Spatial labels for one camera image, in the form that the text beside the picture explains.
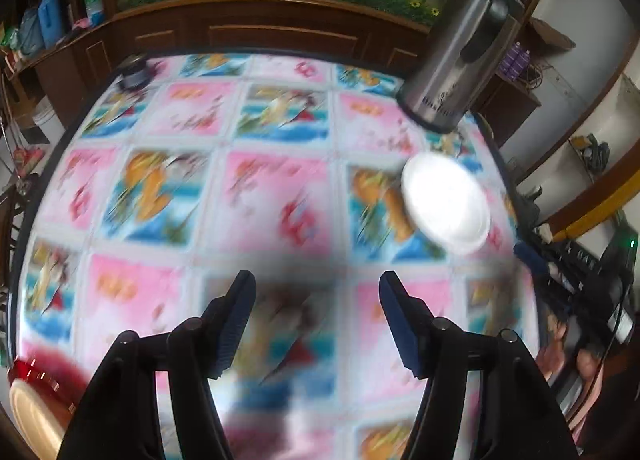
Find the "person's right hand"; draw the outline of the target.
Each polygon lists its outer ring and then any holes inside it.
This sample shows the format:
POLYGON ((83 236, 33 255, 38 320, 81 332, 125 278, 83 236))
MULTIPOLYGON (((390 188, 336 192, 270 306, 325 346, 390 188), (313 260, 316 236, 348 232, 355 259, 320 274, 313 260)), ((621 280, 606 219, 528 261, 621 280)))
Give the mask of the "person's right hand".
POLYGON ((586 344, 572 342, 571 336, 578 331, 573 319, 562 321, 551 310, 546 310, 547 344, 542 346, 536 357, 536 364, 550 385, 559 383, 561 374, 568 380, 578 376, 582 381, 582 394, 588 391, 598 397, 602 390, 602 354, 586 344))

